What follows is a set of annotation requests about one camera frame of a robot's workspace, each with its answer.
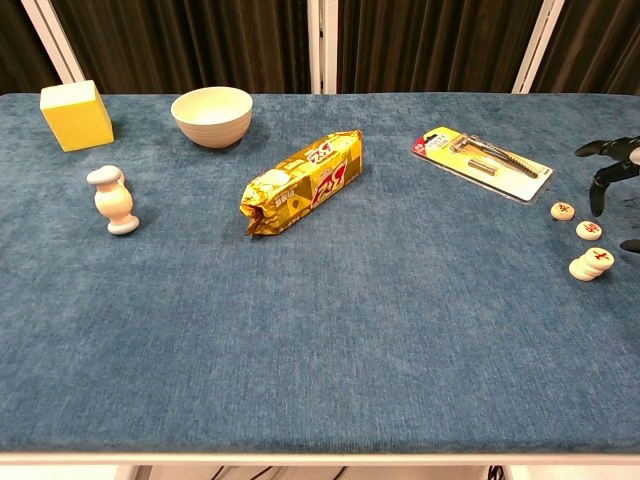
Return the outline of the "gold snack packet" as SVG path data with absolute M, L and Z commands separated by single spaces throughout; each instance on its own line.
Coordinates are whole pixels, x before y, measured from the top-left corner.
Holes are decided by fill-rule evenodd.
M 363 171 L 362 132 L 331 133 L 246 186 L 239 209 L 248 235 L 277 235 L 353 182 Z

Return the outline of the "cream ribbed bowl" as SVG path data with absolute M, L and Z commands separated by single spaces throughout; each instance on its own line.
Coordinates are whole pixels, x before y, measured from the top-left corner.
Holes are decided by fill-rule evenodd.
M 221 149 L 239 141 L 249 129 L 253 98 L 238 88 L 205 87 L 178 97 L 171 114 L 182 133 L 197 145 Z

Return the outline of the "yellow cube block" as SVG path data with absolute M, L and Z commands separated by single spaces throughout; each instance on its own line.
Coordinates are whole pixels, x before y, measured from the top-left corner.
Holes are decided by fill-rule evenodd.
M 93 80 L 43 88 L 40 110 L 64 152 L 114 141 L 111 119 Z

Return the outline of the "white table frame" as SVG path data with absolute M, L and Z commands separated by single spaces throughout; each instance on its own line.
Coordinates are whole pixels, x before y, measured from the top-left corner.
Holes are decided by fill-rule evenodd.
M 0 465 L 182 465 L 233 466 L 451 466 L 451 465 L 616 465 L 640 466 L 640 454 L 602 453 L 419 453 L 419 454 L 292 454 L 292 453 L 98 453 L 0 452 Z

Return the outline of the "blue table cloth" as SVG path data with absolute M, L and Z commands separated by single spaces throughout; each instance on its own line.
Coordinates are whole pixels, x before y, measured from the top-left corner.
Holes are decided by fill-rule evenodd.
M 640 179 L 589 217 L 640 97 L 258 95 L 234 147 L 186 139 L 169 95 L 105 98 L 116 139 L 63 152 L 35 94 L 0 96 L 0 452 L 640 453 Z M 445 126 L 551 167 L 529 203 L 411 152 Z M 251 180 L 331 133 L 363 171 L 277 235 Z M 87 175 L 119 167 L 112 235 Z

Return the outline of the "wooden vase-shaped toy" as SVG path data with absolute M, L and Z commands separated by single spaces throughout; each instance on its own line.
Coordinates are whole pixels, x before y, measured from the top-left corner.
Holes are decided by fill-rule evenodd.
M 119 167 L 105 165 L 93 170 L 86 181 L 96 189 L 95 206 L 108 219 L 107 229 L 112 235 L 126 235 L 138 228 L 139 219 L 132 213 L 133 198 Z

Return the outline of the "white metal frame post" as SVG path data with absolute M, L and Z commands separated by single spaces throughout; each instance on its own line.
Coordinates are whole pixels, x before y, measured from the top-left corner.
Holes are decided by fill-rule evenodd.
M 21 0 L 62 83 L 85 81 L 84 72 L 51 0 Z
M 339 0 L 306 0 L 311 92 L 338 93 Z
M 554 33 L 565 0 L 543 0 L 512 87 L 512 94 L 528 94 Z

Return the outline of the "black pleated curtain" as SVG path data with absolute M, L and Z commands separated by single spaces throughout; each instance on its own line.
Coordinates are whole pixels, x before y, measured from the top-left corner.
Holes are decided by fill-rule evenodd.
M 640 0 L 564 0 L 530 91 L 640 96 Z
M 107 94 L 311 90 L 307 0 L 51 0 Z
M 21 0 L 0 0 L 0 95 L 60 83 Z
M 339 0 L 337 90 L 513 89 L 543 0 Z

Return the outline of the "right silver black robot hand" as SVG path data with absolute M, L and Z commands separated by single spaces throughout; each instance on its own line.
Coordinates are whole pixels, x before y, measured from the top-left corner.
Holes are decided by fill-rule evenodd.
M 589 188 L 589 204 L 593 216 L 599 217 L 605 207 L 605 193 L 612 183 L 640 176 L 640 136 L 615 140 L 591 141 L 575 150 L 577 157 L 608 156 L 613 165 L 598 170 Z

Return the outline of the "razor blister pack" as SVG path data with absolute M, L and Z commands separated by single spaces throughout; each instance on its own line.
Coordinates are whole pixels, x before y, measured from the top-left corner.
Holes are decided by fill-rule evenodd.
M 453 174 L 516 201 L 533 201 L 554 170 L 476 135 L 445 126 L 420 136 L 411 152 Z

